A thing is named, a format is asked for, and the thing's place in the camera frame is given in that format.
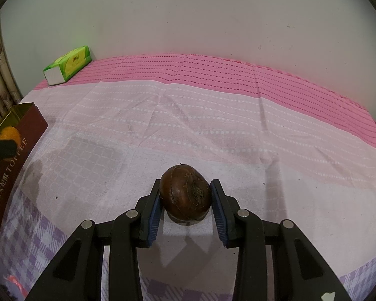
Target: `chestnut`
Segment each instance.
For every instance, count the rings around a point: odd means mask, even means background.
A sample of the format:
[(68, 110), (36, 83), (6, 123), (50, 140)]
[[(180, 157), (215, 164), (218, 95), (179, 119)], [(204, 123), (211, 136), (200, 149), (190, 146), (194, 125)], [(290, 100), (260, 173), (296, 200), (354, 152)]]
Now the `chestnut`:
[(193, 167), (170, 167), (160, 179), (160, 201), (175, 222), (200, 221), (212, 203), (209, 184)]

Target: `green tissue pack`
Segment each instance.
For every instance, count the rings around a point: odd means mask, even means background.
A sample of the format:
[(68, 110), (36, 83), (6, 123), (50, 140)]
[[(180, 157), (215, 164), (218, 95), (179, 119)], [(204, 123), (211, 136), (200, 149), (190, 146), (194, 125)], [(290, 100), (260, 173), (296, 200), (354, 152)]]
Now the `green tissue pack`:
[(49, 86), (67, 82), (79, 70), (92, 61), (87, 45), (64, 54), (43, 69)]

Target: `brown box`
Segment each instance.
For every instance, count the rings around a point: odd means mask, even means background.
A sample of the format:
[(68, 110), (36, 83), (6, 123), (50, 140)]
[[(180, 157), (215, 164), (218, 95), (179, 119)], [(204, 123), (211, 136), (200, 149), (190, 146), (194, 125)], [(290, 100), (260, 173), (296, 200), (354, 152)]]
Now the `brown box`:
[(33, 147), (47, 129), (47, 122), (34, 103), (22, 103), (13, 106), (0, 122), (0, 129), (8, 126), (17, 128), (22, 142), (16, 156), (0, 160), (0, 227), (14, 183)]

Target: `bed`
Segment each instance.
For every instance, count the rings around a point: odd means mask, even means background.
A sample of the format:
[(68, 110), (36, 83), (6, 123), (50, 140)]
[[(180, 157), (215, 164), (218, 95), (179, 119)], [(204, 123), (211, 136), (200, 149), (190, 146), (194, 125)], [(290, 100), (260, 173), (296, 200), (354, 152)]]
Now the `bed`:
[[(23, 102), (48, 129), (1, 228), (0, 282), (18, 299), (81, 221), (115, 219), (179, 163), (261, 219), (293, 220), (354, 301), (376, 284), (376, 123), (354, 101), (265, 66), (159, 54), (93, 61)], [(144, 300), (231, 300), (238, 253), (212, 223), (165, 215), (138, 252)], [(107, 272), (105, 255), (102, 300)]]

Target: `white wall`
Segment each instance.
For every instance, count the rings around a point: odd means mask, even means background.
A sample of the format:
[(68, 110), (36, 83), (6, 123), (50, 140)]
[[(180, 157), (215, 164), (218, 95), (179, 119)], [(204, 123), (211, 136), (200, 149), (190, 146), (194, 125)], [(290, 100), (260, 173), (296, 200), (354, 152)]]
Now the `white wall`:
[(376, 12), (367, 0), (8, 0), (1, 20), (24, 95), (47, 64), (87, 44), (96, 58), (181, 52), (271, 66), (376, 119)]

